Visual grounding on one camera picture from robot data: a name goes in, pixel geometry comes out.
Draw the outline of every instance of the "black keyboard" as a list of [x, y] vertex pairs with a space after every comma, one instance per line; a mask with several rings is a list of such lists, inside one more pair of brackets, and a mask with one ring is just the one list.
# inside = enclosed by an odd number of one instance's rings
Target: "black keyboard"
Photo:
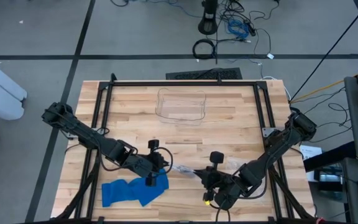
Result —
[[216, 69], [210, 72], [208, 70], [192, 71], [192, 72], [174, 72], [166, 73], [167, 80], [216, 80], [220, 75], [223, 80], [242, 80], [240, 68], [224, 68]]

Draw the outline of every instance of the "wooden table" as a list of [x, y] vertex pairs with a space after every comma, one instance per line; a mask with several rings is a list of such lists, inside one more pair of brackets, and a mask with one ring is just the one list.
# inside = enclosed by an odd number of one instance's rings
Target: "wooden table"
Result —
[[[87, 125], [91, 124], [99, 81], [85, 81], [76, 109], [76, 116]], [[268, 91], [273, 115], [277, 127], [284, 126], [290, 110], [281, 80], [268, 81]], [[169, 86], [169, 90], [196, 92], [206, 94], [206, 116], [199, 126], [161, 123], [155, 114], [157, 92], [160, 86], [115, 86], [112, 91], [109, 108], [107, 137], [122, 139], [139, 149], [139, 153], [148, 154], [147, 141], [159, 139], [160, 145], [168, 148], [174, 155], [174, 164], [181, 164], [193, 169], [204, 169], [210, 165], [209, 154], [220, 151], [225, 155], [225, 162], [219, 170], [233, 172], [226, 167], [229, 160], [239, 158], [247, 162], [258, 158], [263, 153], [262, 137], [255, 105], [254, 92], [248, 86]], [[101, 125], [103, 105], [101, 103], [98, 127]], [[70, 141], [68, 146], [77, 144]], [[56, 194], [51, 217], [60, 214], [76, 194], [83, 169], [86, 149], [76, 146], [70, 149], [64, 160], [62, 174]], [[288, 151], [283, 156], [288, 185], [298, 201], [310, 213], [314, 214], [313, 199], [301, 156]], [[105, 160], [108, 167], [113, 164]], [[99, 172], [93, 220], [104, 216], [106, 220], [119, 221], [215, 221], [216, 210], [206, 206], [202, 200], [205, 189], [199, 178], [189, 178], [177, 171], [168, 174], [170, 188], [146, 207], [138, 201], [118, 202], [109, 208], [101, 204], [101, 184], [116, 179], [130, 181], [137, 178], [129, 170]], [[262, 186], [254, 195], [261, 193]], [[284, 217], [284, 199], [279, 190], [280, 203]], [[275, 216], [270, 185], [266, 194], [257, 200], [238, 200], [230, 209], [232, 221], [266, 221], [268, 216]], [[219, 221], [226, 221], [226, 212], [221, 212]]]

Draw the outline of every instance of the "gray floor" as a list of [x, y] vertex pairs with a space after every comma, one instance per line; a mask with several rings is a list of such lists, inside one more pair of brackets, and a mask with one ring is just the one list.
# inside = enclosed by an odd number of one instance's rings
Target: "gray floor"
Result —
[[[269, 0], [242, 0], [246, 12], [268, 11], [275, 3]], [[88, 10], [89, 0], [0, 1], [0, 55], [73, 55]], [[180, 0], [191, 14], [201, 14], [200, 1]], [[358, 14], [353, 0], [282, 0], [271, 20], [255, 25], [272, 37], [272, 54], [325, 54]], [[86, 34], [83, 55], [152, 55], [191, 54], [193, 44], [203, 38], [196, 26], [199, 19], [186, 16], [168, 4], [130, 2], [125, 8], [114, 7], [107, 0], [97, 0]], [[219, 38], [229, 37], [223, 29]], [[256, 42], [222, 44], [222, 54], [252, 54]], [[267, 36], [260, 33], [257, 54], [268, 51]], [[358, 54], [358, 21], [333, 50], [333, 54]], [[257, 60], [263, 75], [284, 80], [293, 95], [317, 65], [316, 59]], [[0, 69], [29, 92], [25, 115], [17, 121], [0, 120], [0, 223], [23, 222], [29, 208], [51, 129], [40, 119], [43, 110], [59, 101], [66, 83], [71, 60], [0, 60]], [[244, 79], [260, 78], [260, 67], [247, 60], [234, 63], [220, 60], [80, 60], [76, 68], [68, 103], [74, 108], [83, 80], [107, 80], [114, 72], [120, 80], [160, 80], [167, 72], [202, 70], [214, 67], [240, 67]], [[358, 59], [326, 60], [300, 95], [328, 85], [357, 72]], [[332, 93], [342, 87], [326, 90]], [[318, 100], [299, 103], [302, 111]], [[340, 93], [329, 102], [346, 107]], [[340, 111], [327, 103], [308, 113], [317, 124], [344, 120]], [[344, 130], [325, 126], [316, 140]], [[330, 150], [352, 139], [351, 132], [316, 144]], [[46, 220], [52, 210], [67, 140], [59, 136], [39, 203], [36, 220]], [[344, 211], [339, 202], [328, 200], [312, 187], [318, 215], [331, 217]], [[344, 220], [344, 216], [334, 218]]]

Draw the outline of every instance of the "blue cloth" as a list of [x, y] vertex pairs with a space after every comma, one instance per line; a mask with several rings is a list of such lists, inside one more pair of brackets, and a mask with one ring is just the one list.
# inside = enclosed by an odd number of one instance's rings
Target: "blue cloth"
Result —
[[125, 180], [115, 180], [111, 183], [102, 184], [102, 206], [110, 207], [114, 202], [126, 200], [139, 200], [142, 206], [146, 206], [152, 200], [169, 189], [168, 177], [166, 174], [156, 177], [154, 187], [146, 186], [146, 178], [136, 178], [129, 184]]

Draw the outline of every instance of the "transparent tray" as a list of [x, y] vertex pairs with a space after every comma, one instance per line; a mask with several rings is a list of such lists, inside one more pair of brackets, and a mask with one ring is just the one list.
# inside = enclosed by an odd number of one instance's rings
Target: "transparent tray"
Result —
[[162, 88], [157, 94], [155, 114], [163, 123], [200, 125], [205, 118], [203, 91], [173, 91]]

